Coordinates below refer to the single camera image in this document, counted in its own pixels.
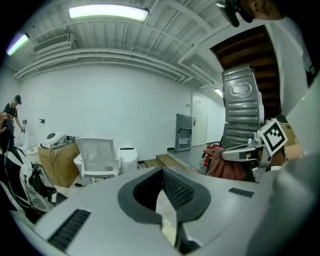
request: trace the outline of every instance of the pipe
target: pipe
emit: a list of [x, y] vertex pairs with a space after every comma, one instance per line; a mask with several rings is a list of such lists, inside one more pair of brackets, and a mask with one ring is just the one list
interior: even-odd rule
[[84, 22], [86, 22], [86, 23], [92, 23], [92, 22], [118, 22], [118, 23], [126, 23], [126, 24], [131, 24], [131, 25], [137, 25], [137, 26], [140, 26], [140, 27], [149, 28], [149, 29], [152, 29], [152, 30], [157, 31], [159, 33], [165, 34], [166, 36], [170, 37], [171, 39], [178, 41], [179, 43], [183, 44], [184, 46], [186, 46], [188, 48], [191, 48], [187, 43], [175, 38], [173, 35], [168, 34], [165, 31], [162, 31], [161, 29], [158, 29], [156, 27], [153, 27], [153, 26], [150, 26], [150, 25], [146, 25], [146, 24], [141, 23], [141, 22], [134, 22], [134, 21], [131, 21], [131, 20], [114, 19], [114, 18], [88, 18], [88, 19], [76, 20], [76, 21], [69, 22], [69, 23], [66, 23], [66, 24], [63, 24], [63, 25], [60, 25], [60, 26], [56, 26], [53, 29], [50, 29], [50, 30], [48, 30], [48, 31], [46, 31], [44, 33], [41, 33], [40, 35], [37, 35], [36, 37], [34, 37], [33, 39], [29, 40], [28, 42], [33, 42], [36, 39], [38, 39], [40, 37], [43, 37], [43, 36], [45, 36], [47, 34], [53, 33], [56, 30], [66, 29], [67, 27], [76, 26], [76, 25], [82, 24]]
[[202, 73], [204, 76], [206, 76], [207, 78], [211, 79], [215, 83], [218, 83], [218, 81], [216, 79], [214, 79], [210, 74], [208, 74], [206, 71], [204, 71], [201, 67], [199, 67], [199, 66], [197, 66], [195, 64], [191, 64], [190, 67], [192, 67], [195, 70], [197, 70], [198, 72]]
[[151, 67], [146, 67], [146, 66], [142, 66], [142, 65], [138, 65], [138, 64], [134, 64], [134, 63], [120, 63], [120, 62], [115, 62], [115, 61], [108, 61], [108, 62], [103, 62], [103, 61], [87, 61], [87, 62], [79, 62], [79, 63], [73, 63], [73, 64], [67, 64], [67, 65], [62, 65], [59, 67], [52, 67], [52, 68], [48, 68], [46, 70], [42, 70], [40, 72], [37, 73], [33, 73], [31, 75], [27, 75], [25, 77], [22, 77], [21, 79], [27, 79], [27, 78], [31, 78], [33, 76], [39, 75], [41, 73], [45, 73], [48, 71], [54, 71], [54, 70], [59, 70], [59, 69], [63, 69], [63, 68], [67, 68], [67, 67], [73, 67], [73, 66], [79, 66], [79, 65], [85, 65], [85, 64], [118, 64], [118, 65], [126, 65], [126, 66], [134, 66], [134, 67], [138, 67], [138, 68], [142, 68], [142, 69], [147, 69], [153, 72], [157, 72], [159, 74], [165, 75], [171, 79], [176, 79], [174, 76], [171, 76], [167, 73], [161, 72], [159, 70], [153, 69]]
[[192, 79], [193, 79], [193, 77], [190, 76], [189, 78], [187, 78], [186, 80], [184, 80], [182, 83], [185, 84], [185, 83], [191, 81]]
[[194, 20], [195, 22], [197, 22], [201, 27], [203, 27], [207, 32], [212, 31], [212, 27], [206, 23], [206, 21], [201, 18], [199, 15], [197, 15], [196, 13], [194, 13], [192, 10], [190, 10], [189, 8], [185, 7], [184, 5], [182, 5], [181, 3], [177, 2], [177, 1], [173, 1], [173, 0], [164, 0], [163, 1], [166, 5], [177, 9], [178, 11], [184, 13], [186, 16], [188, 16], [190, 19]]
[[177, 71], [174, 71], [174, 70], [172, 70], [170, 68], [167, 68], [165, 66], [162, 66], [162, 65], [150, 62], [150, 61], [146, 61], [146, 60], [143, 60], [143, 59], [131, 58], [130, 56], [123, 56], [123, 55], [112, 54], [112, 53], [78, 53], [78, 54], [71, 54], [71, 55], [69, 54], [69, 55], [64, 55], [64, 56], [60, 56], [60, 57], [56, 57], [56, 58], [51, 58], [51, 59], [46, 60], [46, 61], [41, 61], [41, 63], [39, 63], [38, 65], [33, 65], [30, 68], [27, 68], [27, 69], [25, 69], [23, 71], [17, 72], [14, 75], [14, 77], [20, 78], [20, 77], [24, 76], [25, 74], [30, 73], [33, 70], [43, 68], [43, 67], [45, 67], [47, 65], [54, 64], [56, 62], [67, 61], [67, 60], [78, 59], [78, 58], [92, 58], [92, 57], [113, 58], [113, 59], [122, 59], [122, 60], [127, 60], [127, 61], [135, 61], [135, 62], [138, 62], [138, 63], [147, 64], [147, 65], [156, 67], [158, 69], [167, 71], [169, 73], [175, 74], [178, 77], [183, 77], [184, 79], [186, 78], [186, 76], [184, 76], [183, 74], [181, 74], [181, 73], [179, 73]]
[[206, 79], [204, 76], [199, 75], [199, 73], [197, 73], [196, 71], [194, 71], [192, 68], [190, 68], [190, 67], [188, 67], [187, 65], [182, 64], [182, 63], [181, 63], [180, 65], [183, 66], [185, 69], [190, 70], [191, 72], [195, 73], [196, 75], [198, 75], [199, 77], [201, 77], [203, 80], [205, 80], [209, 85], [211, 85], [212, 87], [215, 88], [215, 85], [214, 85], [211, 81], [209, 81], [208, 79]]
[[184, 76], [188, 76], [191, 77], [190, 74], [188, 74], [187, 72], [185, 72], [184, 70], [174, 66], [171, 63], [168, 63], [166, 61], [157, 59], [155, 57], [151, 57], [149, 55], [145, 55], [145, 54], [141, 54], [141, 53], [137, 53], [137, 52], [130, 52], [127, 50], [121, 50], [121, 49], [110, 49], [110, 48], [85, 48], [85, 49], [74, 49], [74, 50], [68, 50], [68, 51], [64, 51], [64, 52], [59, 52], [59, 53], [55, 53], [52, 54], [50, 56], [47, 57], [43, 57], [41, 59], [38, 59], [36, 61], [34, 61], [33, 63], [31, 63], [30, 65], [22, 68], [21, 70], [19, 70], [13, 77], [19, 77], [21, 73], [24, 73], [26, 70], [33, 68], [34, 66], [43, 63], [45, 61], [49, 61], [52, 60], [54, 58], [58, 58], [58, 57], [62, 57], [62, 56], [67, 56], [67, 55], [74, 55], [74, 54], [87, 54], [87, 53], [113, 53], [113, 54], [123, 54], [123, 55], [129, 55], [129, 56], [135, 56], [135, 57], [139, 57], [139, 58], [143, 58], [146, 59], [148, 61], [151, 62], [155, 62], [157, 64], [161, 64], [165, 67], [169, 67], [174, 71], [180, 72], [182, 74], [184, 74]]

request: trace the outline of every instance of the red cloth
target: red cloth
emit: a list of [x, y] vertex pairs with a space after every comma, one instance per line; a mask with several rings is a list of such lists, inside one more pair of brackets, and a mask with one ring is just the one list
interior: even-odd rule
[[212, 156], [210, 171], [206, 175], [216, 178], [243, 181], [247, 177], [247, 172], [238, 162], [225, 161], [221, 158], [224, 149], [215, 147], [205, 149], [203, 152]]

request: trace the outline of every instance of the hand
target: hand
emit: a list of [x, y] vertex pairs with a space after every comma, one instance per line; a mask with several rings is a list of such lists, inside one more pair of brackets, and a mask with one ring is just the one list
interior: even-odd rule
[[10, 114], [7, 114], [7, 117], [11, 120], [12, 123], [14, 123], [14, 117]]
[[0, 134], [2, 134], [6, 129], [7, 127], [4, 127], [2, 128], [2, 126], [4, 125], [4, 122], [10, 117], [10, 115], [8, 115], [7, 113], [2, 113], [0, 114]]

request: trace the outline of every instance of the ceiling light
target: ceiling light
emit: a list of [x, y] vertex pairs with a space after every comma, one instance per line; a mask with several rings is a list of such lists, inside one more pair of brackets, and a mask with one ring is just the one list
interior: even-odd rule
[[147, 9], [116, 4], [91, 4], [69, 9], [70, 18], [85, 16], [119, 16], [144, 22], [149, 14]]
[[219, 94], [221, 97], [224, 97], [222, 91], [220, 89], [214, 89], [214, 91]]
[[7, 50], [6, 53], [10, 56], [12, 55], [19, 47], [21, 47], [26, 41], [28, 41], [28, 37], [23, 34], [21, 35]]
[[218, 6], [218, 7], [220, 7], [220, 8], [225, 8], [226, 6], [223, 4], [223, 3], [221, 3], [221, 2], [217, 2], [216, 3], [216, 6]]

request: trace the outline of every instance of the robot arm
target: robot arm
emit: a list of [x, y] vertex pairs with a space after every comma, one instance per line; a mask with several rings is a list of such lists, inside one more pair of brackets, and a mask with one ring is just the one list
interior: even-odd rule
[[247, 162], [252, 161], [251, 152], [263, 148], [262, 157], [258, 160], [258, 166], [252, 169], [256, 182], [266, 172], [274, 153], [276, 153], [288, 141], [281, 125], [276, 119], [271, 120], [257, 132], [252, 133], [247, 145], [240, 145], [225, 150], [221, 157], [226, 161]]

